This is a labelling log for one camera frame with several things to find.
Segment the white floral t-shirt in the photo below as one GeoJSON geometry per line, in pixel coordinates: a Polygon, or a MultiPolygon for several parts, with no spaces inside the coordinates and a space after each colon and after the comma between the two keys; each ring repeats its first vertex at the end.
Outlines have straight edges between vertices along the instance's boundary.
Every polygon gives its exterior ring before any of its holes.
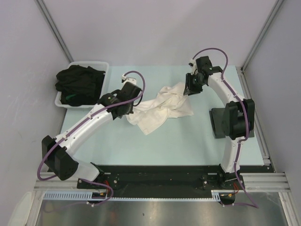
{"type": "Polygon", "coordinates": [[[193,116],[188,96],[183,94],[184,89],[183,82],[173,87],[164,86],[155,99],[143,101],[134,107],[134,113],[127,115],[127,121],[137,125],[145,135],[148,135],[169,118],[193,116]]]}

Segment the white plastic basket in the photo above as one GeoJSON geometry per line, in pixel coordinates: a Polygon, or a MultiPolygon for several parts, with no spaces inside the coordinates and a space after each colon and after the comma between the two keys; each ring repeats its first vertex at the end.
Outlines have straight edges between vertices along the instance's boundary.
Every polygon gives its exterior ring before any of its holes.
{"type": "MultiPolygon", "coordinates": [[[[105,79],[104,79],[104,83],[103,83],[103,87],[102,87],[102,91],[101,91],[100,97],[107,92],[108,81],[109,81],[109,64],[107,62],[101,62],[101,61],[77,61],[77,62],[70,63],[68,65],[68,68],[71,65],[80,65],[80,66],[83,66],[83,67],[91,66],[91,67],[93,67],[96,70],[105,71],[106,75],[105,75],[105,79]]],[[[56,98],[55,98],[55,105],[58,106],[58,107],[64,107],[64,108],[91,108],[91,107],[93,107],[93,105],[82,105],[82,106],[78,106],[78,107],[72,107],[70,105],[63,105],[61,103],[61,101],[60,101],[60,98],[61,98],[61,92],[58,91],[58,93],[56,95],[56,98]]]]}

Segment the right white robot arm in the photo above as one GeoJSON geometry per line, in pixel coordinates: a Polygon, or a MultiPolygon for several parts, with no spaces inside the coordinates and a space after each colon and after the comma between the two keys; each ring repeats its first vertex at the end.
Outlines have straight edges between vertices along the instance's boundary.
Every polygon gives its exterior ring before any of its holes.
{"type": "Polygon", "coordinates": [[[240,150],[254,128],[255,103],[244,99],[236,92],[224,77],[224,69],[212,66],[208,56],[193,58],[186,74],[184,95],[195,95],[203,91],[203,86],[210,87],[224,104],[221,116],[221,129],[227,138],[224,155],[220,164],[217,184],[228,189],[238,177],[240,150]]]}

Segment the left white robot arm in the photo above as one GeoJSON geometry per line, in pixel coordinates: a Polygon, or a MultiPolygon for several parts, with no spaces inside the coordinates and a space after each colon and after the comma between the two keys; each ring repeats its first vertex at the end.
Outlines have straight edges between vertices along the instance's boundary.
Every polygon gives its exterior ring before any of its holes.
{"type": "Polygon", "coordinates": [[[93,163],[77,160],[75,153],[102,125],[133,112],[134,101],[142,89],[125,82],[122,89],[103,95],[96,105],[70,129],[55,138],[46,136],[41,142],[44,163],[55,176],[64,181],[82,178],[93,188],[103,185],[104,177],[93,163]]]}

